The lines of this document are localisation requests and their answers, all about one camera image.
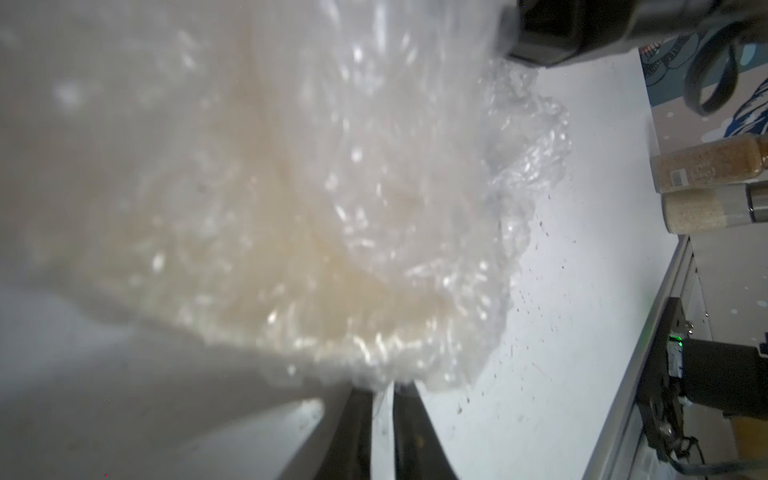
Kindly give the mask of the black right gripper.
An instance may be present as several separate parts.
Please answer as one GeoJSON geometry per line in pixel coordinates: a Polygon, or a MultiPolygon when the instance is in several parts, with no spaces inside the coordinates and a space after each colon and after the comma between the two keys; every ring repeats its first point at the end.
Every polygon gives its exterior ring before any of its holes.
{"type": "Polygon", "coordinates": [[[497,54],[552,68],[767,15],[765,1],[509,1],[497,54]]]}

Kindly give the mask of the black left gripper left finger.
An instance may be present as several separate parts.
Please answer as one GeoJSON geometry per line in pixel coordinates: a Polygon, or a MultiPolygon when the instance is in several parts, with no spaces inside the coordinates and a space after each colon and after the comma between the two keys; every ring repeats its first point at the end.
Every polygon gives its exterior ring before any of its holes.
{"type": "Polygon", "coordinates": [[[372,392],[354,388],[326,455],[327,479],[371,477],[372,392]]]}

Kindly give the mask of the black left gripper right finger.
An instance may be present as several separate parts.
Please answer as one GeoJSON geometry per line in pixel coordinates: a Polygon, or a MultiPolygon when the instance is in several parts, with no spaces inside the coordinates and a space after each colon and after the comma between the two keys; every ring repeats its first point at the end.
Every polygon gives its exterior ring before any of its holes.
{"type": "Polygon", "coordinates": [[[395,386],[392,419],[396,479],[458,479],[414,383],[395,386]]]}

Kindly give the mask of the stack of bubble wrap sheets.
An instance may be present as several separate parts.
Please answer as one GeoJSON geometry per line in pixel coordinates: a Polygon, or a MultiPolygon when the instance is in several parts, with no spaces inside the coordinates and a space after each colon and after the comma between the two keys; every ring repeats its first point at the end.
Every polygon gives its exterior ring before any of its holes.
{"type": "Polygon", "coordinates": [[[570,149],[520,13],[3,2],[2,274],[283,381],[473,382],[570,149]]]}

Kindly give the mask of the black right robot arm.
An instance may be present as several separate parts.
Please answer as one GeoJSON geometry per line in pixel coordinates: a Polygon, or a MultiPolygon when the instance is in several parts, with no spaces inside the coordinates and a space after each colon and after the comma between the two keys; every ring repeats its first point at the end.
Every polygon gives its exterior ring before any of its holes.
{"type": "MultiPolygon", "coordinates": [[[[685,105],[720,110],[739,78],[740,47],[767,42],[764,1],[511,1],[501,15],[499,54],[528,66],[586,62],[656,40],[712,31],[683,79],[685,105]]],[[[693,402],[753,418],[767,415],[767,358],[709,344],[686,349],[683,390],[693,402]]]]}

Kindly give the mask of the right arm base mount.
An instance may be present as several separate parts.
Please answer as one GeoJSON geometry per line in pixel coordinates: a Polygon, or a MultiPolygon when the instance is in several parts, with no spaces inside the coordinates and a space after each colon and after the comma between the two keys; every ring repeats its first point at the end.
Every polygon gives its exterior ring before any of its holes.
{"type": "Polygon", "coordinates": [[[666,300],[640,376],[636,405],[648,446],[660,460],[671,462],[683,451],[683,352],[691,324],[679,297],[666,300]]]}

